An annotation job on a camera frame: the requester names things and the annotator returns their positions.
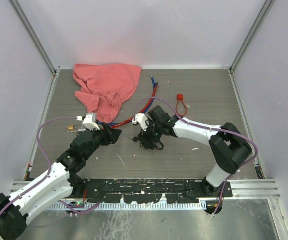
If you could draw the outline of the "red cable padlock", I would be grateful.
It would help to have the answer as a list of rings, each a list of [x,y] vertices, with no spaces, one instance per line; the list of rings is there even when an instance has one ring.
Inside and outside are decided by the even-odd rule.
[[[186,116],[188,113],[188,108],[184,102],[184,96],[181,93],[176,95],[175,112],[181,117]]]

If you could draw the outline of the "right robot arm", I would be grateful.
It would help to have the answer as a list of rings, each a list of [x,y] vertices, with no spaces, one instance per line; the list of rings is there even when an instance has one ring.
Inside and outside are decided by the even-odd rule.
[[[136,114],[132,124],[141,127],[133,141],[148,150],[162,150],[162,136],[189,139],[210,147],[215,165],[202,181],[202,189],[209,197],[216,196],[224,181],[235,174],[252,154],[246,137],[228,122],[222,126],[202,124],[176,114],[170,116],[157,105],[148,114]]]

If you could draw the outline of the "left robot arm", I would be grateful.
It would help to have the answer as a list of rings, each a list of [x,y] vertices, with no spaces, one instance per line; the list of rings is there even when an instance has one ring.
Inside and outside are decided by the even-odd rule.
[[[16,240],[52,204],[69,196],[79,198],[84,186],[77,173],[100,146],[115,144],[121,133],[107,124],[99,130],[78,133],[69,148],[39,177],[8,196],[0,193],[0,237]]]

